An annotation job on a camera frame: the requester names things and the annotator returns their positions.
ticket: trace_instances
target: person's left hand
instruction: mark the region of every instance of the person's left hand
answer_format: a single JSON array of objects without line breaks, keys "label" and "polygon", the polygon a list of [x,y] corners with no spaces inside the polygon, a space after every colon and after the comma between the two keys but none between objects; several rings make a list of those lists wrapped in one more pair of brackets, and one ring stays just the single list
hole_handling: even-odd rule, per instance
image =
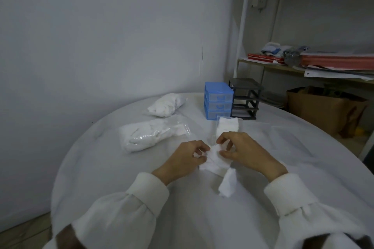
[{"label": "person's left hand", "polygon": [[206,162],[206,156],[194,157],[194,153],[202,155],[202,152],[209,150],[209,146],[201,140],[181,143],[171,157],[152,174],[168,185],[174,180],[189,175],[198,165]]}]

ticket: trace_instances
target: crumpled white tissue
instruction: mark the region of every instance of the crumpled white tissue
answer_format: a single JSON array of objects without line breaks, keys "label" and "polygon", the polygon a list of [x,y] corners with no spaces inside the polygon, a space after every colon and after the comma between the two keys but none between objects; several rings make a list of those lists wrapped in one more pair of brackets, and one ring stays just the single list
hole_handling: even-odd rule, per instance
[{"label": "crumpled white tissue", "polygon": [[236,190],[236,182],[236,169],[229,168],[223,177],[221,185],[218,187],[220,196],[229,198],[232,194],[234,194]]},{"label": "crumpled white tissue", "polygon": [[147,110],[148,114],[159,117],[169,117],[175,110],[186,102],[186,98],[179,94],[166,94],[154,102]]},{"label": "crumpled white tissue", "polygon": [[137,152],[156,145],[171,136],[188,133],[185,124],[170,124],[171,118],[127,124],[118,129],[122,149]]},{"label": "crumpled white tissue", "polygon": [[223,177],[221,185],[218,187],[220,196],[230,197],[236,188],[236,170],[231,168],[232,160],[226,159],[219,154],[223,145],[214,145],[210,151],[206,152],[207,160],[199,166],[200,170],[207,170]]},{"label": "crumpled white tissue", "polygon": [[224,118],[220,117],[220,120],[218,121],[218,126],[216,130],[216,136],[217,138],[221,136],[223,132],[230,132],[234,131],[237,132],[239,131],[239,120],[238,118]]}]

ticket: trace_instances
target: white wall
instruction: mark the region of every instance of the white wall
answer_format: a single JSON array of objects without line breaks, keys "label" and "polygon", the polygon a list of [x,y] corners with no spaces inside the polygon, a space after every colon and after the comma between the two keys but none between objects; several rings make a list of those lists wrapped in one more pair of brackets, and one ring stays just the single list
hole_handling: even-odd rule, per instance
[{"label": "white wall", "polygon": [[233,1],[0,0],[0,231],[49,210],[63,157],[98,119],[223,80]]},{"label": "white wall", "polygon": [[[269,0],[267,8],[260,14],[248,9],[243,44],[247,52],[258,51],[267,42],[270,11],[274,1]],[[372,44],[374,42],[373,0],[281,0],[273,41],[281,44]],[[251,77],[259,79],[260,70],[253,69]],[[263,84],[278,94],[298,86],[318,85],[322,81],[297,76],[265,72]],[[346,91],[374,100],[373,88]],[[361,126],[374,129],[374,105],[364,113]]]}]

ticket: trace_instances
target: plastic bag of white cloth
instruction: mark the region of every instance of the plastic bag of white cloth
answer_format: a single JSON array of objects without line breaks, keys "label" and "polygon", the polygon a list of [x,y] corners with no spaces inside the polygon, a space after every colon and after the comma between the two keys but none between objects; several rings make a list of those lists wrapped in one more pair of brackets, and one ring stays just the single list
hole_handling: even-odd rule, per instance
[{"label": "plastic bag of white cloth", "polygon": [[189,135],[182,115],[127,124],[118,128],[121,148],[129,153],[144,150],[171,136]]},{"label": "plastic bag of white cloth", "polygon": [[184,96],[179,94],[166,94],[148,107],[146,114],[156,115],[158,117],[169,117],[185,102],[186,98]]}]

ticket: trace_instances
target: hand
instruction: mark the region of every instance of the hand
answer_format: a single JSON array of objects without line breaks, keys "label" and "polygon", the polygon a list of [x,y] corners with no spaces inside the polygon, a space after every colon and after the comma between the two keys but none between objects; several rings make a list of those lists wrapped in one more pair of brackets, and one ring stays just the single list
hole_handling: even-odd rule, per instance
[{"label": "hand", "polygon": [[[217,139],[217,144],[223,144],[226,140],[230,142],[226,151],[220,151],[222,157],[236,160],[245,167],[262,173],[269,182],[288,173],[283,164],[272,157],[247,133],[223,132]],[[229,152],[233,145],[236,148],[235,152]]]},{"label": "hand", "polygon": [[181,143],[171,157],[152,174],[168,185],[174,180],[189,175],[198,165],[206,162],[206,156],[194,157],[194,153],[202,155],[209,150],[209,146],[201,140]]}]

